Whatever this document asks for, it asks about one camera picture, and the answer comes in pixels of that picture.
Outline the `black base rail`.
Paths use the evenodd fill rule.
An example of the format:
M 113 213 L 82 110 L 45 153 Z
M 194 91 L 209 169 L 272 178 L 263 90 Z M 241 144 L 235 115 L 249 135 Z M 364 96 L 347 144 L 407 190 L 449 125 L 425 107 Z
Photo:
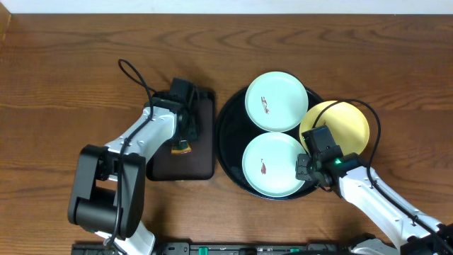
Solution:
M 278 254 L 337 254 L 345 251 L 335 244 L 189 244 L 166 242 L 157 244 L 151 255 L 278 255 Z

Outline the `mint green plate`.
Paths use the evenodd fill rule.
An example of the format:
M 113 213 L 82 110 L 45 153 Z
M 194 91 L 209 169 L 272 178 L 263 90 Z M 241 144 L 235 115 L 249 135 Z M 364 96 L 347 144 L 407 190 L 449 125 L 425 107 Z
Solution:
M 244 150 L 243 174 L 261 195 L 271 198 L 292 195 L 304 185 L 296 178 L 297 156 L 303 153 L 303 146 L 293 137 L 281 132 L 263 133 Z
M 268 132 L 295 128 L 309 106 L 304 85 L 285 72 L 266 72 L 255 78 L 246 90 L 244 102 L 251 121 Z

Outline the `green yellow sponge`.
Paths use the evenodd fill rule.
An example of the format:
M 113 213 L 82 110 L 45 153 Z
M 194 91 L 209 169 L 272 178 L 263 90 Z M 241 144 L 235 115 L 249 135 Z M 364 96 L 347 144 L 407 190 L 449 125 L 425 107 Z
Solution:
M 191 151 L 190 143 L 187 140 L 180 140 L 171 145 L 171 154 L 186 154 Z

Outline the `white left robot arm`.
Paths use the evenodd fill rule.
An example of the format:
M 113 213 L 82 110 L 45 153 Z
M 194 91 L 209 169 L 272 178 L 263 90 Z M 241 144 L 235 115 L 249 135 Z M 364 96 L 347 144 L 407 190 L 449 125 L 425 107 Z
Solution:
M 148 161 L 195 126 L 194 103 L 155 98 L 121 136 L 79 154 L 68 221 L 120 254 L 151 254 L 155 236 L 142 223 Z

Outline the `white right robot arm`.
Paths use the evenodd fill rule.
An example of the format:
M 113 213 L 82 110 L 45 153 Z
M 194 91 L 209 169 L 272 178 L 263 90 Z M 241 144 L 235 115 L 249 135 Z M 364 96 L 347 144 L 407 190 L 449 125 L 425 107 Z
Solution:
M 400 254 L 451 254 L 452 225 L 426 215 L 390 188 L 356 153 L 341 155 L 335 146 L 299 154 L 296 178 L 360 209 L 390 239 Z

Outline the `black rectangular tray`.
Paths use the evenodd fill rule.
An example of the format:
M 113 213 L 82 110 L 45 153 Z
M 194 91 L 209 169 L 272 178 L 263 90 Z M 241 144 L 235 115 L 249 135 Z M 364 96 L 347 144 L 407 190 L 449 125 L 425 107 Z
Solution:
M 189 143 L 191 150 L 173 154 L 171 143 L 165 142 L 147 163 L 146 177 L 150 181 L 207 180 L 213 176 L 215 95 L 212 91 L 200 92 L 196 116 L 200 135 Z

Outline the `black round tray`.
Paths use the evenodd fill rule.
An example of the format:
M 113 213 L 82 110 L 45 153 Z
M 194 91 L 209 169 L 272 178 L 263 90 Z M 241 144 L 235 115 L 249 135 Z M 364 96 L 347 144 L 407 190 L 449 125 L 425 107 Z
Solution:
M 248 193 L 270 200 L 253 188 L 246 180 L 242 169 L 242 156 L 255 137 L 265 131 L 248 117 L 245 107 L 247 88 L 235 93 L 222 107 L 214 124 L 214 150 L 225 174 Z

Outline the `yellow plate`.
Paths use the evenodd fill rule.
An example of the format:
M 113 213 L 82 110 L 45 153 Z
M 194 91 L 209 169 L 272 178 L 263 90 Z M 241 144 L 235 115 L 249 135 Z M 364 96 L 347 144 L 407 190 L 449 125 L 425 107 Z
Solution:
M 302 133 L 312 129 L 319 113 L 334 101 L 324 101 L 312 107 L 299 126 L 299 140 L 303 148 L 307 149 Z M 344 155 L 350 153 L 361 154 L 369 141 L 369 124 L 364 114 L 349 103 L 339 103 L 330 107 L 322 114 L 316 123 L 316 128 L 327 125 L 336 144 L 340 146 Z

